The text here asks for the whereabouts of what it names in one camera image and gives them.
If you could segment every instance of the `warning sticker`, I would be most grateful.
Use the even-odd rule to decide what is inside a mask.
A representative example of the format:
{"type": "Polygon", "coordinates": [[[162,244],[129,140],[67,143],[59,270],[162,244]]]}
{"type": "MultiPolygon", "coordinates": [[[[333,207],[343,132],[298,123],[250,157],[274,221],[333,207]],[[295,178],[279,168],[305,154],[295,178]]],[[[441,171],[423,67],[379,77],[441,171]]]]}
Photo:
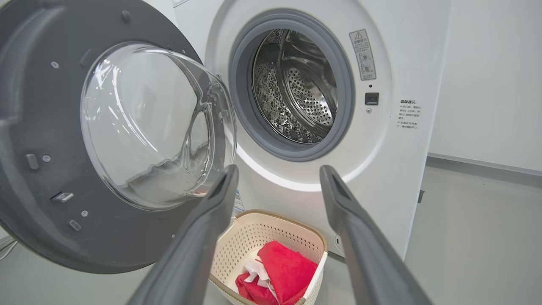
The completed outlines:
{"type": "Polygon", "coordinates": [[[410,130],[418,129],[422,113],[422,106],[417,101],[402,99],[397,114],[397,127],[410,130]]]}
{"type": "Polygon", "coordinates": [[[375,61],[372,57],[371,45],[365,30],[359,30],[350,33],[350,40],[354,46],[356,57],[358,59],[359,74],[362,80],[376,78],[375,61]]]}
{"type": "Polygon", "coordinates": [[[244,204],[243,200],[241,200],[239,190],[237,190],[237,193],[235,194],[234,208],[238,209],[241,212],[244,212],[244,204]]]}

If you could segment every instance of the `front-loading washing machine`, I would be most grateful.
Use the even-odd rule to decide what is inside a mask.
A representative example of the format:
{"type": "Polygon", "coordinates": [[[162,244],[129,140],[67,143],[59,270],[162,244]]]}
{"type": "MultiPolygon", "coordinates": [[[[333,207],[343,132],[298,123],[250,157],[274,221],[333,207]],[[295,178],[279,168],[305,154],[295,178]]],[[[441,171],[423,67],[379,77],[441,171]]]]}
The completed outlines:
{"type": "Polygon", "coordinates": [[[244,208],[309,223],[343,255],[318,178],[320,166],[330,164],[404,258],[449,11],[449,1],[201,0],[177,6],[180,30],[234,101],[244,208]]]}
{"type": "Polygon", "coordinates": [[[136,0],[0,11],[0,220],[72,269],[156,261],[220,172],[323,232],[332,165],[404,257],[449,1],[136,0]]]}

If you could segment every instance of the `transparent glass bowl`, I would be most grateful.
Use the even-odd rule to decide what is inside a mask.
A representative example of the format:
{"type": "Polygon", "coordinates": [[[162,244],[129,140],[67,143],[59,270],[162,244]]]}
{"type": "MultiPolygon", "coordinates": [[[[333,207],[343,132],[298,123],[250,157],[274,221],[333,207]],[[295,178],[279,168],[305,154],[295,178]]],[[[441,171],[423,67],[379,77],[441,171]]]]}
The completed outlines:
{"type": "Polygon", "coordinates": [[[105,184],[143,209],[205,196],[235,157],[235,113],[222,80],[187,56],[140,42],[96,62],[81,128],[105,184]]]}

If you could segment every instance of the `red towel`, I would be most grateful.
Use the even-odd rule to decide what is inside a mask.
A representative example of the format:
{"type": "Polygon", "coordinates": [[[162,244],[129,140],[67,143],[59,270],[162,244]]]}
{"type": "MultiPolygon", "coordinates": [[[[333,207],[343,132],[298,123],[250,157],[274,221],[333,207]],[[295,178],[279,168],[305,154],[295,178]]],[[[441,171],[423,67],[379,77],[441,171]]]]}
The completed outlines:
{"type": "MultiPolygon", "coordinates": [[[[318,265],[276,241],[266,243],[258,256],[275,288],[278,305],[295,305],[307,291],[318,265]]],[[[257,279],[246,283],[244,279],[248,276],[248,273],[238,276],[235,284],[239,294],[259,305],[277,304],[269,289],[257,285],[257,279]]]]}
{"type": "Polygon", "coordinates": [[[247,283],[244,281],[250,274],[248,272],[243,273],[237,277],[235,284],[239,288],[239,294],[247,299],[253,301],[258,305],[279,305],[275,297],[267,287],[258,286],[258,277],[247,283]]]}

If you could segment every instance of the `stainless steel drum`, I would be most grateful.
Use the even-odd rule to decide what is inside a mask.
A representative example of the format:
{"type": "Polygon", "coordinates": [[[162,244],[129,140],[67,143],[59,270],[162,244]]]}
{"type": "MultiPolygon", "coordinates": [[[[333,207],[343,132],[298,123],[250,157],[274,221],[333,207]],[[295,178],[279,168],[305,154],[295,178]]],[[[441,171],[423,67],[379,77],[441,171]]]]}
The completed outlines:
{"type": "Polygon", "coordinates": [[[309,38],[271,31],[256,53],[252,82],[258,108],[278,134],[306,144],[327,135],[337,114],[337,84],[309,38]]]}

